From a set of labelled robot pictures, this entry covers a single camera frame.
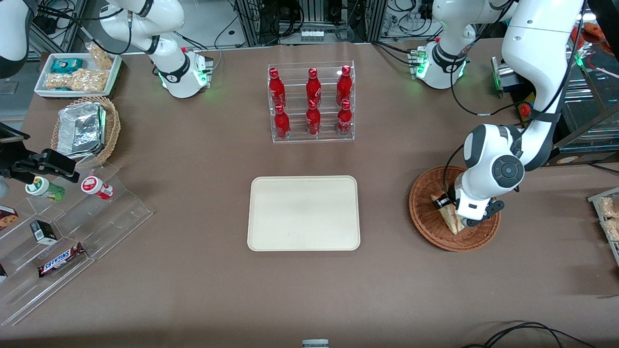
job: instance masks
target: clear acrylic stand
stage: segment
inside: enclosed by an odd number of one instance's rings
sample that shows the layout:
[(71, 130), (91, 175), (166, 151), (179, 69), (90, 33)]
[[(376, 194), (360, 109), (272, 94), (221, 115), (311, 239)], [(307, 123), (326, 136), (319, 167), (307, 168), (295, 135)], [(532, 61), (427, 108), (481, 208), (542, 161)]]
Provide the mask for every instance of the clear acrylic stand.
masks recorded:
[[(337, 81), (342, 74), (342, 66), (349, 65), (352, 68), (350, 77), (352, 79), (352, 91), (350, 92), (350, 111), (352, 120), (350, 132), (340, 136), (336, 131), (337, 113), (340, 107), (335, 102), (337, 95)], [(275, 105), (269, 93), (269, 69), (276, 67), (279, 76), (284, 82), (286, 91), (285, 111), (290, 118), (290, 137), (280, 139), (275, 130)], [(309, 135), (307, 132), (307, 121), (305, 113), (308, 110), (307, 94), (305, 84), (308, 81), (308, 70), (315, 67), (318, 70), (318, 79), (321, 83), (322, 97), (318, 110), (321, 114), (320, 133), (317, 136)], [(355, 62), (336, 61), (320, 63), (287, 63), (269, 64), (267, 69), (267, 97), (269, 99), (269, 116), (271, 118), (271, 138), (275, 143), (286, 142), (313, 142), (313, 141), (351, 141), (355, 139)]]
[[(81, 160), (76, 171), (80, 173), (80, 181), (89, 175), (99, 177), (114, 188), (114, 195), (104, 201), (82, 192), (79, 183), (57, 178), (53, 183), (66, 190), (62, 200), (52, 202), (32, 196), (15, 207), (19, 221), (0, 231), (0, 264), (8, 275), (0, 282), (2, 325), (17, 324), (152, 215), (120, 182), (115, 175), (116, 167), (100, 164), (91, 156)], [(59, 240), (50, 246), (38, 244), (30, 230), (34, 220), (51, 224)], [(39, 278), (38, 267), (78, 242), (82, 243), (86, 254)]]

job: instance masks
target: coca-cola bottle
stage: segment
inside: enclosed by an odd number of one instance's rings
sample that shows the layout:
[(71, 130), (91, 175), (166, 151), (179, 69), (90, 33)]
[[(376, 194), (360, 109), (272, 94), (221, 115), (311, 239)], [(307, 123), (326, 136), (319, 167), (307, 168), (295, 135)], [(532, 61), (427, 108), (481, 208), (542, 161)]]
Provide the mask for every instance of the coca-cola bottle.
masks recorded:
[(284, 82), (279, 77), (279, 71), (276, 67), (269, 69), (269, 91), (271, 92), (271, 98), (273, 103), (280, 103), (284, 107), (286, 106), (286, 91), (284, 89)]
[(342, 66), (342, 75), (337, 81), (337, 96), (335, 98), (335, 102), (340, 106), (342, 105), (342, 100), (350, 97), (350, 91), (352, 90), (352, 79), (350, 78), (350, 71), (350, 66)]
[(350, 132), (350, 123), (352, 123), (352, 111), (350, 111), (350, 100), (342, 101), (342, 109), (337, 113), (337, 125), (335, 131), (340, 136), (345, 136)]
[(308, 83), (305, 85), (308, 100), (315, 100), (320, 107), (321, 84), (320, 81), (318, 81), (318, 70), (315, 67), (311, 67), (308, 75)]
[(308, 111), (305, 116), (308, 121), (308, 134), (317, 136), (320, 133), (320, 111), (315, 100), (308, 100)]
[(284, 106), (281, 103), (275, 104), (275, 131), (279, 139), (290, 137), (290, 119), (284, 112)]

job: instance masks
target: aluminum foil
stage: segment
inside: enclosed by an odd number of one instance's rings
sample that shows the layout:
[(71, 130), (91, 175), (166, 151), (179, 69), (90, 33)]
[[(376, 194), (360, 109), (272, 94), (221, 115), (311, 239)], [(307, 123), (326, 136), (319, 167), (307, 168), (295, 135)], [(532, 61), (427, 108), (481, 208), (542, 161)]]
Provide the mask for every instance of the aluminum foil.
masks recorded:
[(103, 149), (101, 117), (105, 109), (97, 102), (69, 105), (58, 112), (58, 152), (69, 158), (96, 155)]

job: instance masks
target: snickers bar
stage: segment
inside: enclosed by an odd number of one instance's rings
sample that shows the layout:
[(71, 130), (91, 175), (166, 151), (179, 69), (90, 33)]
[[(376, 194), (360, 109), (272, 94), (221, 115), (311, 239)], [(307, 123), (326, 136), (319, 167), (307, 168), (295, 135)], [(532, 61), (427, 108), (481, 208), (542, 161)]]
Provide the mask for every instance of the snickers bar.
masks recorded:
[(77, 255), (83, 254), (85, 252), (86, 251), (82, 247), (81, 243), (72, 246), (71, 249), (56, 256), (53, 260), (46, 263), (43, 267), (39, 267), (39, 278), (47, 276), (48, 274), (52, 273), (52, 271), (59, 269), (60, 267), (74, 259)]

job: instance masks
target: table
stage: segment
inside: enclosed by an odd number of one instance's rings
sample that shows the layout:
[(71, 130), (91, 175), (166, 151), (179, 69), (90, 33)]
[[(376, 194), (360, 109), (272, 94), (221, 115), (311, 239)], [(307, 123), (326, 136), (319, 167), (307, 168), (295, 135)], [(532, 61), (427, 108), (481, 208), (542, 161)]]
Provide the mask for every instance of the table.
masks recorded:
[[(511, 102), (490, 95), (490, 57), (500, 43), (480, 41), (456, 86), (473, 110)], [(514, 123), (514, 115), (468, 115), (450, 91), (412, 81), (405, 65), (371, 45), (223, 55), (212, 88), (186, 100), (161, 87), (148, 57), (123, 57), (113, 100), (122, 129), (110, 162), (155, 214), (17, 326), (1, 327), (0, 346), (300, 347), (302, 339), (328, 338), (333, 348), (459, 347), (512, 320), (541, 321), (598, 347), (619, 344), (617, 265), (586, 200), (617, 186), (615, 176), (587, 166), (527, 173), (520, 193), (502, 197), (506, 209), (489, 245), (443, 251), (413, 226), (413, 181), (444, 164), (479, 123)], [(350, 59), (356, 139), (273, 144), (267, 65)], [(28, 148), (49, 146), (56, 112), (68, 103), (34, 97)], [(268, 175), (354, 176), (361, 246), (250, 251), (249, 187)], [(6, 204), (25, 196), (10, 182)], [(552, 342), (537, 332), (512, 335), (512, 343), (531, 338), (528, 347)]]

